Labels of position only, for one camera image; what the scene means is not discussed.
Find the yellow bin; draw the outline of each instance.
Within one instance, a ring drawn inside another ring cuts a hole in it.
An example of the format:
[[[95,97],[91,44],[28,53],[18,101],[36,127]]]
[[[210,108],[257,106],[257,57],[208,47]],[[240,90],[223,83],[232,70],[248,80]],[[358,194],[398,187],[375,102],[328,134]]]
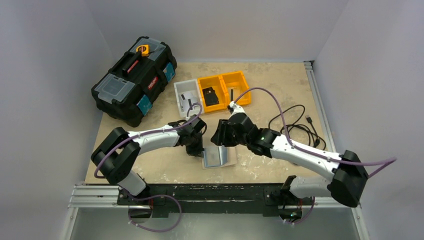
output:
[[[249,89],[245,75],[242,71],[224,73],[220,75],[200,77],[197,79],[201,100],[205,113],[210,113],[218,110],[226,110],[231,101],[236,100],[240,94]],[[218,98],[218,104],[207,105],[205,101],[204,91],[212,87]],[[252,102],[251,93],[248,92],[237,104],[247,105]]]

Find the table surface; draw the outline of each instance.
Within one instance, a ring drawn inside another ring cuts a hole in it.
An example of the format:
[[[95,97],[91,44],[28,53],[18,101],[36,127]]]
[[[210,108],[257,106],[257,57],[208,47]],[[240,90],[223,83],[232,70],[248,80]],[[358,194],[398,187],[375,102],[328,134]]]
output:
[[[159,95],[138,127],[130,127],[123,121],[103,114],[94,149],[114,128],[123,127],[126,131],[144,131],[162,127],[169,122],[181,119],[173,83],[234,71],[243,71],[250,87],[263,87],[272,92],[279,100],[283,110],[296,104],[304,105],[306,108],[305,115],[312,118],[318,135],[324,136],[303,63],[179,63],[175,78]],[[259,128],[267,128],[269,120],[278,114],[276,104],[267,93],[260,90],[252,91],[251,98],[251,104],[244,106],[246,114]],[[296,107],[285,113],[284,117],[287,124],[293,123],[301,113],[301,107]],[[230,113],[227,110],[200,116],[207,123],[207,131],[203,136],[204,147],[213,146],[210,139],[218,126],[218,120],[228,119],[229,116]],[[308,125],[305,116],[299,123]],[[282,126],[283,123],[280,118],[274,120],[271,124],[271,128],[278,131]],[[290,132],[290,137],[295,141],[308,144],[308,135],[303,131],[294,129]],[[147,183],[157,184],[283,183],[290,175],[302,177],[317,175],[288,161],[255,155],[245,146],[236,146],[236,151],[237,164],[202,169],[203,158],[188,156],[185,147],[161,148],[138,156],[132,169],[145,178]],[[95,169],[96,166],[89,161],[85,183],[107,184],[106,179],[94,177]]]

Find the metal frame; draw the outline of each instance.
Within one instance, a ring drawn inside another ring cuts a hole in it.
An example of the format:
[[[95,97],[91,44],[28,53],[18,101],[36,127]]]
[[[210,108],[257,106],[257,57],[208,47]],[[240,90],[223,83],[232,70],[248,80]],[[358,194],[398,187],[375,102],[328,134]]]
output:
[[[307,78],[311,87],[313,99],[318,111],[321,127],[324,132],[324,139],[327,142],[328,149],[332,152],[336,151],[330,126],[324,110],[321,96],[317,87],[312,64],[309,61],[304,62]],[[72,191],[72,196],[68,205],[68,213],[66,215],[65,224],[61,234],[61,240],[70,240],[74,228],[75,219],[79,208],[131,208],[131,209],[149,209],[147,205],[141,206],[125,206],[117,205],[119,190],[113,185],[76,185]],[[296,208],[297,206],[286,206],[286,208]],[[315,208],[347,208],[330,197],[317,197],[315,200]],[[354,222],[357,232],[361,240],[369,240],[369,234],[364,222],[361,207],[352,208]]]
[[[316,110],[319,113],[319,120],[321,121],[321,127],[324,132],[325,141],[328,143],[327,148],[331,152],[336,152],[336,146],[334,145],[333,135],[330,130],[329,121],[327,120],[326,111],[324,110],[323,101],[321,100],[320,91],[318,90],[317,81],[315,79],[314,70],[310,61],[305,61],[304,66],[306,69],[306,75],[309,80],[310,88],[312,90],[313,100],[315,101]],[[361,240],[370,240],[367,227],[364,222],[364,218],[361,211],[361,204],[358,207],[352,208],[356,229]]]

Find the toolbox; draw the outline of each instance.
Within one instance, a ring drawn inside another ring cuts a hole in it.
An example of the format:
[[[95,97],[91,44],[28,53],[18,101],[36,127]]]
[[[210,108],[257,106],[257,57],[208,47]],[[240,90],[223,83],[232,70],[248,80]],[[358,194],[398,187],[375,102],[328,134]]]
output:
[[[91,88],[91,95],[98,109],[137,127],[175,76],[176,68],[167,44],[142,36]]]

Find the black cable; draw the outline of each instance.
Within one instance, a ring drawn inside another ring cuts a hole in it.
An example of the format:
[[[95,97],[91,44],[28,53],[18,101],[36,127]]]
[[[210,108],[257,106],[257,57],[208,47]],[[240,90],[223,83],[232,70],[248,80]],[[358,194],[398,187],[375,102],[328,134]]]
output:
[[[302,130],[308,136],[308,144],[307,144],[308,146],[313,147],[313,148],[317,148],[320,145],[320,143],[322,142],[322,143],[324,143],[324,147],[322,148],[322,150],[325,150],[326,147],[327,147],[327,143],[324,140],[324,138],[322,138],[322,137],[320,137],[318,135],[317,130],[315,129],[314,125],[312,124],[312,118],[310,116],[307,115],[306,116],[306,120],[310,124],[310,126],[311,126],[311,128],[312,128],[313,131],[311,131],[311,129],[308,126],[306,126],[305,124],[297,124],[302,119],[303,115],[305,114],[306,108],[305,108],[304,105],[302,105],[302,104],[293,105],[293,106],[287,108],[286,110],[284,110],[282,113],[284,114],[287,111],[289,111],[291,109],[294,109],[296,107],[301,107],[301,108],[303,108],[303,110],[302,110],[302,113],[300,114],[300,116],[292,124],[287,124],[286,125],[288,133],[290,133],[290,131],[293,130],[293,129]],[[280,117],[280,114],[278,114],[277,116],[273,117],[268,122],[268,128],[269,129],[271,129],[271,123],[272,123],[272,121],[274,121],[278,117]],[[281,134],[283,134],[283,131],[284,131],[284,127],[282,127],[279,132]]]
[[[201,133],[202,136],[206,133],[206,130],[208,130],[208,125],[205,122],[204,123],[204,131]]]
[[[154,52],[160,51],[160,50],[162,50],[162,49],[164,49],[164,48],[165,48],[165,47],[163,46],[163,47],[160,47],[160,48],[158,48],[158,49],[156,49],[156,50],[150,51],[149,53],[147,53],[147,55],[150,55],[150,54],[152,54],[152,53],[154,53]]]

